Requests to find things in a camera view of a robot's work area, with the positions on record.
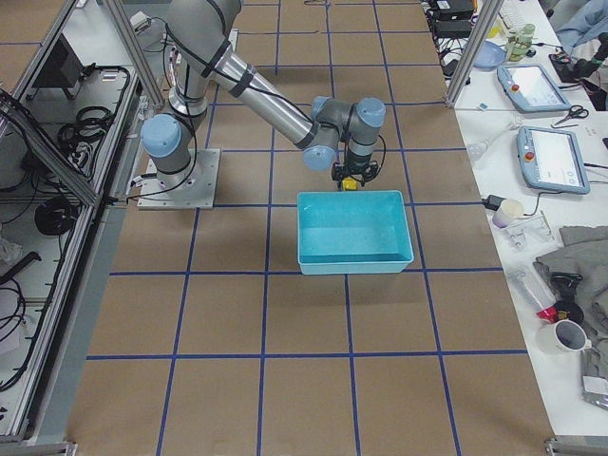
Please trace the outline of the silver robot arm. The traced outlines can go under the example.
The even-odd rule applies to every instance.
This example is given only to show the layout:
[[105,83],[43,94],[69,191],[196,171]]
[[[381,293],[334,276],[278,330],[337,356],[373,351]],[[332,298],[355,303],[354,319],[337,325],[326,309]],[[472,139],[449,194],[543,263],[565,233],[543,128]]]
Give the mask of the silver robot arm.
[[165,31],[184,70],[170,90],[170,106],[187,117],[203,113],[207,86],[215,81],[301,149],[310,168],[330,168],[337,182],[374,180],[383,166],[371,156],[385,105],[375,98],[348,104],[318,96],[305,114],[236,54],[229,35],[241,9],[239,1],[171,3]]

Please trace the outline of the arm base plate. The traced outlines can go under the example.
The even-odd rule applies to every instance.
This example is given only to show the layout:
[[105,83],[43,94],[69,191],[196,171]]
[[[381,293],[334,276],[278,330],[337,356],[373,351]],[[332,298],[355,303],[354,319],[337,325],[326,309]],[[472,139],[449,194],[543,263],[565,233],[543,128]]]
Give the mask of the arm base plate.
[[191,166],[176,175],[159,173],[151,159],[146,172],[155,174],[144,180],[137,206],[141,210],[189,210],[214,207],[221,150],[189,149]]

